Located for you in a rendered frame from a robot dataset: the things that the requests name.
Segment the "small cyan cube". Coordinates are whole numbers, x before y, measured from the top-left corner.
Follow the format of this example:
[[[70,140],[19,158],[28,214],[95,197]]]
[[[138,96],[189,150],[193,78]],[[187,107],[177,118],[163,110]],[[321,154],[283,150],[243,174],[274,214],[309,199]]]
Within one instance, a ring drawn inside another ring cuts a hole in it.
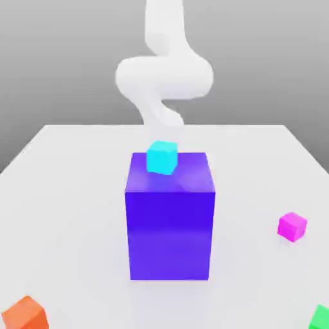
[[[171,175],[178,163],[177,143],[155,141],[147,150],[147,171]]]

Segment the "small magenta cube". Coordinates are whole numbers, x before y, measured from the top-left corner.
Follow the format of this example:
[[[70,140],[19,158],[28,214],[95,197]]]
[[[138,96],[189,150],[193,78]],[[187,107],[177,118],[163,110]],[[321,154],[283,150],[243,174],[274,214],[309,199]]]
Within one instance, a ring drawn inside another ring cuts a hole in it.
[[[279,219],[278,234],[291,242],[295,242],[305,234],[307,223],[307,219],[297,213],[284,214]]]

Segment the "small orange cube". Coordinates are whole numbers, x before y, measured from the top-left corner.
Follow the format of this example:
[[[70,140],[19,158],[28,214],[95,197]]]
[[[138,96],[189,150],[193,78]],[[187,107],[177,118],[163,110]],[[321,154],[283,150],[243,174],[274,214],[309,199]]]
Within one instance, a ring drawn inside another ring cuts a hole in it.
[[[1,313],[5,329],[49,329],[44,308],[30,296],[24,296]]]

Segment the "small green cube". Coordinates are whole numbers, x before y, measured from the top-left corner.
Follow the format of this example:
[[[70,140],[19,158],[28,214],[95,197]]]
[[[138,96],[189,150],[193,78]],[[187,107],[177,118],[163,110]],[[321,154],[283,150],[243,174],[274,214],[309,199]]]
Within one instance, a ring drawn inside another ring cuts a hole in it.
[[[312,316],[308,329],[329,329],[329,308],[318,305]]]

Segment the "large purple box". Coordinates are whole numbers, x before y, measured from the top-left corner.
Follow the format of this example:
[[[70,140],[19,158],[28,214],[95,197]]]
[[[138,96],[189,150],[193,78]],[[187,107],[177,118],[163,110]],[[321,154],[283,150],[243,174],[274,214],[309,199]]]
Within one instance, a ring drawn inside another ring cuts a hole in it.
[[[215,186],[204,153],[180,153],[170,175],[134,152],[125,188],[132,280],[207,280]]]

